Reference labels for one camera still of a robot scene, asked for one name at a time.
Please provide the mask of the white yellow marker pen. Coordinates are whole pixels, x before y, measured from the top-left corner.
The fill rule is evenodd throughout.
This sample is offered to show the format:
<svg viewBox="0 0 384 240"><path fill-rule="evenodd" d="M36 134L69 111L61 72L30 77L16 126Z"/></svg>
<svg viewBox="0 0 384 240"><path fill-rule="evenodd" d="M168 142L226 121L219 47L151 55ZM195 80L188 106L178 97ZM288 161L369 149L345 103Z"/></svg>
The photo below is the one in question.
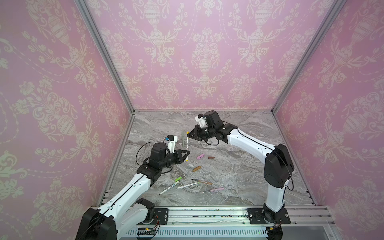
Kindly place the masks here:
<svg viewBox="0 0 384 240"><path fill-rule="evenodd" d="M188 137L186 138L186 150L189 151L189 138Z"/></svg>

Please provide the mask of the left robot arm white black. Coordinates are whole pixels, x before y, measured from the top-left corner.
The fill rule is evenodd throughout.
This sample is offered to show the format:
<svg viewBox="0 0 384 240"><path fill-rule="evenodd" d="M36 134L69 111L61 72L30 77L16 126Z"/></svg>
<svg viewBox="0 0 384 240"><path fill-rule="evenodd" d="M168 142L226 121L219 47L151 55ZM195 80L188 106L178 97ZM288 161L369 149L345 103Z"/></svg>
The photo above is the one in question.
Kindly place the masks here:
<svg viewBox="0 0 384 240"><path fill-rule="evenodd" d="M82 216L77 240L119 240L140 223L155 222L154 203L140 196L149 190L163 174L163 169L182 164L190 155L188 150L171 151L164 142L154 142L131 181L111 200L99 208L89 208Z"/></svg>

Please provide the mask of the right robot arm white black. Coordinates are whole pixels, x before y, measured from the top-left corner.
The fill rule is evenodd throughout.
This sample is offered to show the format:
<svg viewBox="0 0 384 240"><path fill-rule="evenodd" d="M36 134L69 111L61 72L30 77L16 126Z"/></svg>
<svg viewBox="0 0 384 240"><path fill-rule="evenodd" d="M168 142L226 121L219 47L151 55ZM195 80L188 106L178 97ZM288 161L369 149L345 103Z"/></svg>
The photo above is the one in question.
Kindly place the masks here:
<svg viewBox="0 0 384 240"><path fill-rule="evenodd" d="M209 139L215 138L246 151L264 164L264 179L268 183L264 218L268 223L282 224L286 217L285 192L295 170L288 148L246 134L237 126L223 121L216 111L200 114L195 120L198 124L187 134L189 139L208 143Z"/></svg>

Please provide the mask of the tan brown pen cap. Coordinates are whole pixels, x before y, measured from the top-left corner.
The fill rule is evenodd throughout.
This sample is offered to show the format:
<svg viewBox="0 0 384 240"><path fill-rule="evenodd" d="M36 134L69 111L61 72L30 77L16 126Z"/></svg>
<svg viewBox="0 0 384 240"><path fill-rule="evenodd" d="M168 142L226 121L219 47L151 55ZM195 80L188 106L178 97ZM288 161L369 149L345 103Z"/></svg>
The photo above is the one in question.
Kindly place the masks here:
<svg viewBox="0 0 384 240"><path fill-rule="evenodd" d="M198 167L193 169L193 172L196 172L196 171L200 170L201 168L202 168L202 166L198 166Z"/></svg>

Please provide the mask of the pink pen cap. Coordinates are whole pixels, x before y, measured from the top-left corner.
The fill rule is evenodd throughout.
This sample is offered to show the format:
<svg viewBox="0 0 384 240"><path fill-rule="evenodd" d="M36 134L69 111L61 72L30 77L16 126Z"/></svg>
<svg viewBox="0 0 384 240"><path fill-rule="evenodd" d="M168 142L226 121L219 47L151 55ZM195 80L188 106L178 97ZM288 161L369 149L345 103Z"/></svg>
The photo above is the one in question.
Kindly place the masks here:
<svg viewBox="0 0 384 240"><path fill-rule="evenodd" d="M197 160L202 159L204 156L205 156L205 154L201 154L201 155L197 156L196 159Z"/></svg>

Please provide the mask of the white green marker pen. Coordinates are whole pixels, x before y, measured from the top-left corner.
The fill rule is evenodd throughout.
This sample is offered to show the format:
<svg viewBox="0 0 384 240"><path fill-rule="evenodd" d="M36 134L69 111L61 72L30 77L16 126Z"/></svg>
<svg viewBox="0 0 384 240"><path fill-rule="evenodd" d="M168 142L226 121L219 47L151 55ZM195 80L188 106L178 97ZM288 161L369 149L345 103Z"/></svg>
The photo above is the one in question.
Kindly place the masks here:
<svg viewBox="0 0 384 240"><path fill-rule="evenodd" d="M180 186L180 187L177 187L177 189L184 189L184 188L191 187L191 186L194 186L194 185L197 185L197 184L199 184L199 182L195 182L195 183L187 184L187 185L184 185L184 186Z"/></svg>

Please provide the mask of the brown fountain pen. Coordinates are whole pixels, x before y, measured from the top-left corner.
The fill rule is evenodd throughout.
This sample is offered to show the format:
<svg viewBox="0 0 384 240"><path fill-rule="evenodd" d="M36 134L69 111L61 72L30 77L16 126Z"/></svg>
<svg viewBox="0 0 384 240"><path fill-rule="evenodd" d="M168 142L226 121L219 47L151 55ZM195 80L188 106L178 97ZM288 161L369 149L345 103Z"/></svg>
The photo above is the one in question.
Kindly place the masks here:
<svg viewBox="0 0 384 240"><path fill-rule="evenodd" d="M192 181L196 181L198 183L206 184L206 185L213 185L211 182L203 181L203 180L198 180L198 179L191 179Z"/></svg>

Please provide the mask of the pink fountain pen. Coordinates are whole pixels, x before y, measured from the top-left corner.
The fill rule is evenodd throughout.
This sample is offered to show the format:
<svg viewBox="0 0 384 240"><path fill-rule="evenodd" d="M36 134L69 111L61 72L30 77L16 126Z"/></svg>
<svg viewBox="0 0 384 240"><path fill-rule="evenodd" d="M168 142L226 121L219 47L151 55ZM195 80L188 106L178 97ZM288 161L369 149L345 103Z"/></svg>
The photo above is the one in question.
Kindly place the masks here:
<svg viewBox="0 0 384 240"><path fill-rule="evenodd" d="M224 189L225 189L224 187L215 188L215 189L210 189L210 190L204 191L204 193L215 193L215 192L223 191Z"/></svg>

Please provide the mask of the white marker bright green cap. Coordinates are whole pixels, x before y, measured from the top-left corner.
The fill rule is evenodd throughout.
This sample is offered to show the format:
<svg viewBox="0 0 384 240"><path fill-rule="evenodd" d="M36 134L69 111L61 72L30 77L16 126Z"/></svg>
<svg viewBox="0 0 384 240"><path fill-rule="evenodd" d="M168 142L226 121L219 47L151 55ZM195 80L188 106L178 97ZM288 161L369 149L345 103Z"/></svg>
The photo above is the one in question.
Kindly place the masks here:
<svg viewBox="0 0 384 240"><path fill-rule="evenodd" d="M165 190L163 190L162 192L160 192L159 195L162 195L162 194L164 194L165 192L167 192L167 191L169 191L170 189L172 189L173 187L175 187L175 186L180 182L181 179L182 179L182 177L177 178L177 179L175 180L175 182L174 182L171 186L169 186L168 188L166 188Z"/></svg>

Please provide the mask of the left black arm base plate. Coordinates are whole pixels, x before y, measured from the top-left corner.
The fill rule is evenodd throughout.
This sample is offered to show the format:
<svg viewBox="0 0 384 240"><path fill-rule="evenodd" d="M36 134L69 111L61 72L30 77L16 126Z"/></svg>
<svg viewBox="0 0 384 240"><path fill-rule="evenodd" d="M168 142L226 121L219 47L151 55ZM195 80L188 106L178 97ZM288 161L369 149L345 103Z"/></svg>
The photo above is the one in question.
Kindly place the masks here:
<svg viewBox="0 0 384 240"><path fill-rule="evenodd" d="M147 213L147 216L144 221L138 223L138 225L167 225L168 224L168 216L169 216L168 208L155 208L150 210Z"/></svg>

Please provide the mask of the aluminium front rail frame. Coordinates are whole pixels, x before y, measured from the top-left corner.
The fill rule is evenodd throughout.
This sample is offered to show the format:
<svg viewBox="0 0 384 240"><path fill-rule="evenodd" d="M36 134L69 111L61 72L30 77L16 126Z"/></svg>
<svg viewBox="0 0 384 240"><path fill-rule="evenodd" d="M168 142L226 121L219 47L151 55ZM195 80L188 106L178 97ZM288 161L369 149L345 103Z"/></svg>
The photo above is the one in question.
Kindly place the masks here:
<svg viewBox="0 0 384 240"><path fill-rule="evenodd" d="M160 227L263 227L268 231L266 238L191 238L158 240L340 240L342 238L327 208L312 206L288 206L291 224L251 225L245 214L256 206L216 206L216 207L164 207L168 208L167 225L136 225L147 234Z"/></svg>

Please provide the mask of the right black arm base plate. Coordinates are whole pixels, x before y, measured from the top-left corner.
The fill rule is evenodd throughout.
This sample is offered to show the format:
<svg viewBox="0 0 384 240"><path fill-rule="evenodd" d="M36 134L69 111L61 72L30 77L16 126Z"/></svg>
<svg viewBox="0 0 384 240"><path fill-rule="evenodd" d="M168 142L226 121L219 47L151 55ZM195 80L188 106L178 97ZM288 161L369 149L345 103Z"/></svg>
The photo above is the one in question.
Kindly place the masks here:
<svg viewBox="0 0 384 240"><path fill-rule="evenodd" d="M289 225L291 219L288 211L282 208L277 213L266 208L249 208L245 214L251 225Z"/></svg>

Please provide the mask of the left aluminium corner post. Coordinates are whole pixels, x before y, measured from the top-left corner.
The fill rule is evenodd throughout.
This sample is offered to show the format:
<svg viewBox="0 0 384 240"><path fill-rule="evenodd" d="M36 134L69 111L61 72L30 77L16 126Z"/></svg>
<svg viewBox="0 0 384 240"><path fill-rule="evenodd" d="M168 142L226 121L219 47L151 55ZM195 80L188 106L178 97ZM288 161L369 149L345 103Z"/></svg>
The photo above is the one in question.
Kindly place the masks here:
<svg viewBox="0 0 384 240"><path fill-rule="evenodd" d="M125 89L125 86L123 85L123 82L119 76L119 73L113 63L113 60L111 58L111 55L109 54L109 51L107 49L106 44L103 41L101 31L97 27L97 24L92 17L92 14L89 10L89 7L87 6L86 1L84 0L74 0L75 4L77 5L77 8L83 17L85 24L91 34L91 37L93 38L96 48L99 50L104 63L106 65L106 68L110 72L110 75L112 77L112 80L114 81L129 113L133 116L135 114L135 110L133 108L133 104L128 96L128 93Z"/></svg>

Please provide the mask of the aluminium corner post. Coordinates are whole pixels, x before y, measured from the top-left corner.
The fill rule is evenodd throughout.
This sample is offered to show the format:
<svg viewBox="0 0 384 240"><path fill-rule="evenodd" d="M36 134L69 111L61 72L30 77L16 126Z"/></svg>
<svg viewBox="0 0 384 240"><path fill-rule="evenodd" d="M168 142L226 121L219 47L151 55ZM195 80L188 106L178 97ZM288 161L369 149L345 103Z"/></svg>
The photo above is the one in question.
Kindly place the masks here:
<svg viewBox="0 0 384 240"><path fill-rule="evenodd" d="M112 77L112 80L114 81L129 113L133 116L135 114L135 110L133 108L133 104L128 96L128 93L125 89L125 86L123 85L123 82L119 76L119 73L113 63L113 60L111 58L111 55L109 54L109 51L107 49L106 44L103 41L101 31L97 27L97 24L92 17L92 14L89 10L89 7L87 6L86 1L84 0L74 0L75 4L77 5L77 8L83 17L85 24L91 34L91 37L93 38L96 48L99 50L104 63L106 65L106 68L110 72L110 75Z"/></svg>
<svg viewBox="0 0 384 240"><path fill-rule="evenodd" d="M285 99L287 98L291 89L293 88L296 80L299 78L302 71L305 69L306 65L311 60L313 54L316 52L317 48L319 47L323 38L326 36L328 30L331 28L333 22L339 15L340 11L342 10L346 2L347 2L346 0L336 0L332 2L332 5L330 6L327 14L325 15L325 18L323 19L317 31L315 32L313 39L310 41L304 54L302 55L299 62L297 63L292 75L288 79L287 84L285 85L281 94L277 98L275 105L271 109L272 115L275 116L279 111L279 109L281 108L281 106L283 105Z"/></svg>

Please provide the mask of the right aluminium corner post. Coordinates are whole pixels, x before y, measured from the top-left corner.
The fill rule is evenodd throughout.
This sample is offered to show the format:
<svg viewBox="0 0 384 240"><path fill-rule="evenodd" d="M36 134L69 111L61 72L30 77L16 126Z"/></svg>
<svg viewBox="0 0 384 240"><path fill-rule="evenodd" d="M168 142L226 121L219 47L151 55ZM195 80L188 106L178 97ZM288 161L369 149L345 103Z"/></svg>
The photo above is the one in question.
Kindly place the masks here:
<svg viewBox="0 0 384 240"><path fill-rule="evenodd" d="M315 32L313 39L310 41L304 54L302 55L299 62L297 63L292 75L288 79L287 84L285 85L281 94L277 98L275 105L271 109L272 115L275 116L279 111L279 109L281 108L281 106L283 105L285 99L287 98L291 89L293 88L296 80L299 78L302 71L305 69L306 65L311 60L313 54L316 52L317 48L319 47L323 38L326 36L328 30L331 28L333 22L339 15L340 11L342 10L346 2L347 2L346 0L336 0L332 2L332 5L330 6L327 14L325 15L325 18L323 19L317 31Z"/></svg>

